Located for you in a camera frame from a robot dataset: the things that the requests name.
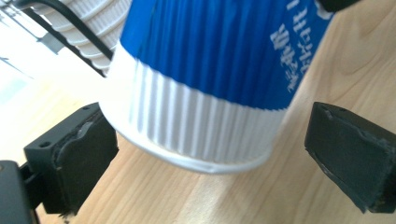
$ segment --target ripple paper cup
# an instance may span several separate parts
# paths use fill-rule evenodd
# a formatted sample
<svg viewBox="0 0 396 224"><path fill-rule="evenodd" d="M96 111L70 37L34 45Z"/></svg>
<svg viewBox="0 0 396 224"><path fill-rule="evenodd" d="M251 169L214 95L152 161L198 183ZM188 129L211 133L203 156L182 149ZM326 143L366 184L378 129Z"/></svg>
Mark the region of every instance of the ripple paper cup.
<svg viewBox="0 0 396 224"><path fill-rule="evenodd" d="M102 110L175 165L257 167L331 17L313 0L134 0Z"/></svg>

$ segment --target metal rack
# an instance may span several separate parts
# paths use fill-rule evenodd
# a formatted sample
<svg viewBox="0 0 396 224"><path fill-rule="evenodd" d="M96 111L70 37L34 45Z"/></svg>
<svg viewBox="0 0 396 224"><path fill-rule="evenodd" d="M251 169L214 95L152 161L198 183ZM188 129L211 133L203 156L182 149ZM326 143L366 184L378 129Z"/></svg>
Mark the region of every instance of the metal rack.
<svg viewBox="0 0 396 224"><path fill-rule="evenodd" d="M113 57L113 52L103 43L103 41L96 34L93 33L90 28L88 28L88 26L82 20L79 19L79 17L69 7L67 7L65 4L58 0L14 0L12 4L14 5L14 7L18 8L27 16L29 16L32 20L41 25L55 38L57 38L62 44L64 44L65 47L75 53L83 62L89 65L100 76L106 77L102 70L97 69L93 66L91 60L82 56L80 51L75 46L70 45L63 35L55 31L48 22L46 22L43 18L41 18L32 10L32 7L34 5L43 4L58 11L61 15L67 18L83 35L85 35L87 39L90 40L109 60L111 60L111 58Z"/></svg>

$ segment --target wooden surface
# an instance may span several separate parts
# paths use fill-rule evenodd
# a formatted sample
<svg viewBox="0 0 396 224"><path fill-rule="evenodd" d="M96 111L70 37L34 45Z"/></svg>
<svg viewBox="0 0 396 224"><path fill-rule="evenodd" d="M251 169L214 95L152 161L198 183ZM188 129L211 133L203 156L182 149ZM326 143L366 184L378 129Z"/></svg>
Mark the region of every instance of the wooden surface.
<svg viewBox="0 0 396 224"><path fill-rule="evenodd" d="M395 36L394 0L363 0L337 14L270 160L250 172L199 175L119 136L119 155L70 223L396 223L393 214L362 214L304 150L315 101L345 107L396 133ZM23 161L24 145L89 103L53 85L34 89L15 113L18 118L8 122L7 140L0 145L8 152L2 159ZM38 213L42 223L64 222L42 208Z"/></svg>

